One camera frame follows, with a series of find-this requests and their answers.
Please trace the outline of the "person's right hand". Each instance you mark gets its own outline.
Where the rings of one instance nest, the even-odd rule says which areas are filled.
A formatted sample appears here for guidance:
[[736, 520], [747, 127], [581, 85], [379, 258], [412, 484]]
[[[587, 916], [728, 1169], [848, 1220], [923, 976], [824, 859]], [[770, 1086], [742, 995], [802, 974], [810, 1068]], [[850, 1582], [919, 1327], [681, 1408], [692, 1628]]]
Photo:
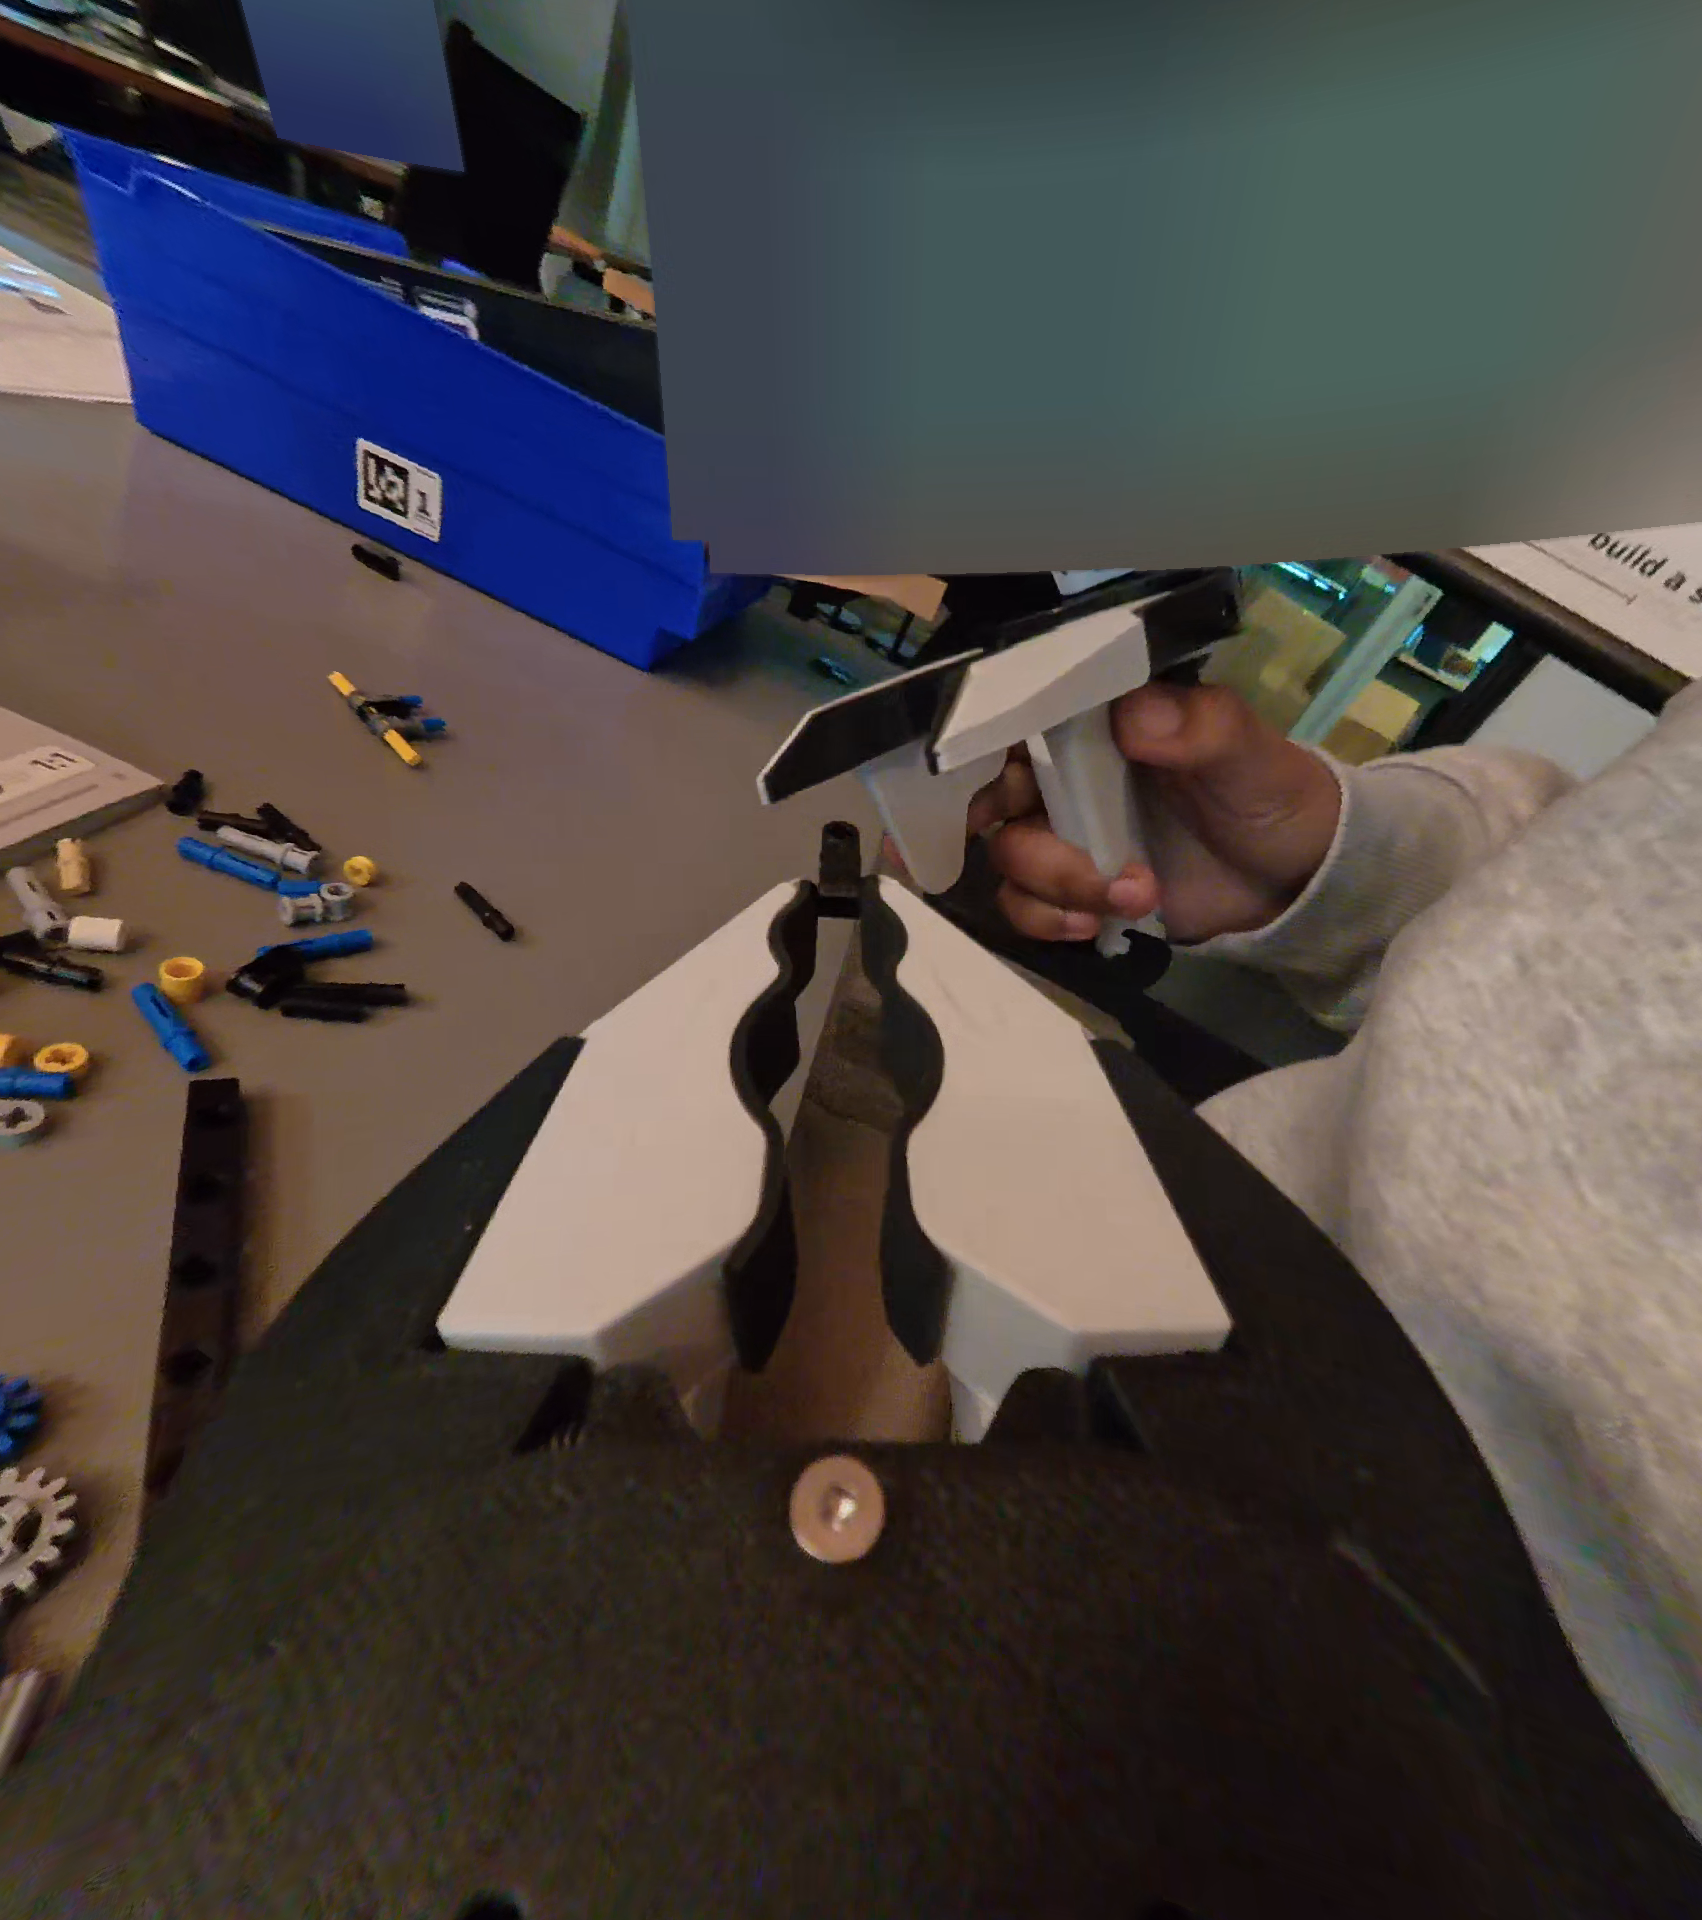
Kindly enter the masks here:
[[1338, 772], [1220, 683], [1146, 683], [1110, 723], [1136, 779], [1145, 856], [1102, 876], [1054, 830], [1028, 761], [1008, 757], [966, 817], [1008, 925], [1091, 943], [1109, 924], [1155, 917], [1172, 943], [1198, 945], [1282, 917], [1338, 835]]

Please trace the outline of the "black lego beam with holes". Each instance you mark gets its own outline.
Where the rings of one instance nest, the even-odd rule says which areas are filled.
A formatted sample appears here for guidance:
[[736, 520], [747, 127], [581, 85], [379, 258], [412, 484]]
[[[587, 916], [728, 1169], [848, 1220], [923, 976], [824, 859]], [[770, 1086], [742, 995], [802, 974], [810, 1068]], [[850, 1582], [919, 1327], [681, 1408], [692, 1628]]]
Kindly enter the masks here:
[[239, 1078], [186, 1091], [143, 1492], [163, 1500], [225, 1398], [240, 1353], [249, 1101]]

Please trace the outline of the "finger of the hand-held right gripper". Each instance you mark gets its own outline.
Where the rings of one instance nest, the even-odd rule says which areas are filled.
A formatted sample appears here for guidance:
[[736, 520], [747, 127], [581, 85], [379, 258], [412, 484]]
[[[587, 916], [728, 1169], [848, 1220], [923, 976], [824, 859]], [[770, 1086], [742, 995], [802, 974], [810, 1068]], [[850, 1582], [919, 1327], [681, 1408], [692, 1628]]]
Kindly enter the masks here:
[[1237, 568], [1089, 591], [966, 667], [933, 733], [933, 770], [953, 773], [1003, 756], [1153, 679], [1192, 679], [1242, 623]]
[[899, 751], [931, 763], [931, 743], [974, 661], [968, 647], [808, 710], [758, 770], [758, 799], [782, 804]]

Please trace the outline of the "person's tan pants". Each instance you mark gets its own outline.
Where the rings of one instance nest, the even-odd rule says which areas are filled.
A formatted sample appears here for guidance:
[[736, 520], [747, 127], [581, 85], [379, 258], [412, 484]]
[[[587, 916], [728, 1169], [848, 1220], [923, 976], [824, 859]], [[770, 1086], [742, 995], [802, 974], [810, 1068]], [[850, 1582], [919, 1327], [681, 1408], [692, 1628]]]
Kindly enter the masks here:
[[880, 1053], [879, 993], [853, 940], [824, 1010], [788, 1135], [794, 1291], [762, 1372], [736, 1372], [735, 1442], [943, 1442], [953, 1391], [891, 1330], [880, 1229], [904, 1101]]

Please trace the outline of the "person's right forearm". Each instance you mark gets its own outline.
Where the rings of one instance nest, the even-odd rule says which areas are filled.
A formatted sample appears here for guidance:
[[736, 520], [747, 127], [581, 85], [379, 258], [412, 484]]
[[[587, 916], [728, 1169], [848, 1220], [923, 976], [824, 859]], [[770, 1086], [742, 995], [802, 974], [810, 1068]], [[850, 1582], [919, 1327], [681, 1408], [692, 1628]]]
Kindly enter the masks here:
[[1337, 783], [1328, 851], [1271, 921], [1189, 947], [1276, 984], [1340, 1035], [1363, 1025], [1395, 940], [1537, 815], [1574, 773], [1511, 746], [1444, 746], [1360, 766], [1308, 750]]

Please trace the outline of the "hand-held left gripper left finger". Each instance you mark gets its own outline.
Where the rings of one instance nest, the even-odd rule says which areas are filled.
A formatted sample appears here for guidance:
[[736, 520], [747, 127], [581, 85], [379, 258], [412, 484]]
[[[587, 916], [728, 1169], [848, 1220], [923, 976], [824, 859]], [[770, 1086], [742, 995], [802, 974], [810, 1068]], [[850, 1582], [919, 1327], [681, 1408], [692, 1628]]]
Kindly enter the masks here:
[[721, 1430], [791, 1314], [816, 958], [818, 883], [787, 879], [587, 1025], [438, 1312], [447, 1348], [644, 1366]]

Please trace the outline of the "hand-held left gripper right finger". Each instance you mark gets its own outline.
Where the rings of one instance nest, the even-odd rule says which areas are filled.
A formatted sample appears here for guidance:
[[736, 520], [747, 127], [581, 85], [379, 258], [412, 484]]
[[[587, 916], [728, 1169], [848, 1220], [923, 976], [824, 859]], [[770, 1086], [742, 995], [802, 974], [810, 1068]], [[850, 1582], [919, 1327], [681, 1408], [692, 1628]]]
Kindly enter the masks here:
[[880, 1228], [886, 1324], [938, 1363], [951, 1435], [1030, 1372], [1210, 1353], [1233, 1317], [1085, 1024], [889, 876], [860, 941], [903, 1101]]

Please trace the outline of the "cardboard box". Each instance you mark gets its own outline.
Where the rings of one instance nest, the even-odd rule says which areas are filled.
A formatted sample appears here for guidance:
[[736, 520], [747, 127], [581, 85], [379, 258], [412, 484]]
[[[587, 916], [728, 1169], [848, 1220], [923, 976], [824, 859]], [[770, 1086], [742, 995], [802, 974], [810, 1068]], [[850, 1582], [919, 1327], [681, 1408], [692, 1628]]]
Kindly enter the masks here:
[[1290, 730], [1345, 652], [1335, 622], [1263, 584], [1246, 601], [1235, 683], [1271, 723]]

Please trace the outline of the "blue plastic bin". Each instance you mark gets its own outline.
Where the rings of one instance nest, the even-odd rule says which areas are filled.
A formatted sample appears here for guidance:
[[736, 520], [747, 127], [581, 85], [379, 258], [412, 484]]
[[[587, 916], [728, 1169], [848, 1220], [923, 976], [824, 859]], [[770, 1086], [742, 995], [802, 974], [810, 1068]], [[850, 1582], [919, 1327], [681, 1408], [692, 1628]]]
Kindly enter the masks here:
[[769, 591], [672, 534], [649, 325], [62, 138], [153, 434], [643, 669]]

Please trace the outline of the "white printed sheet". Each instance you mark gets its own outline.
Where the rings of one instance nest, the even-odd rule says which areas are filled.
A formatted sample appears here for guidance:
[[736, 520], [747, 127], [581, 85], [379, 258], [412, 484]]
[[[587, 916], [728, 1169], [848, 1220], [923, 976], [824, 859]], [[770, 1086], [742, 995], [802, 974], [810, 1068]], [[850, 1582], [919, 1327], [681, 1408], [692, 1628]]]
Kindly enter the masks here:
[[1702, 522], [1474, 544], [1469, 554], [1647, 657], [1702, 678]]

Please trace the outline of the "yellow axle lego assembly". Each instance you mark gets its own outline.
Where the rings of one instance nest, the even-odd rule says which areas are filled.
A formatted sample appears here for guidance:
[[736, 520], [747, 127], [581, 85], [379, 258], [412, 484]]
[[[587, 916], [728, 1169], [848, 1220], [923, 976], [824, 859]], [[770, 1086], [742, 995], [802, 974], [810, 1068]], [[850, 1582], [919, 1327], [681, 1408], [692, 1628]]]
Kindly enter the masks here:
[[358, 726], [411, 770], [427, 763], [427, 746], [451, 733], [449, 722], [419, 693], [369, 693], [341, 671], [329, 671], [327, 683], [351, 708]]

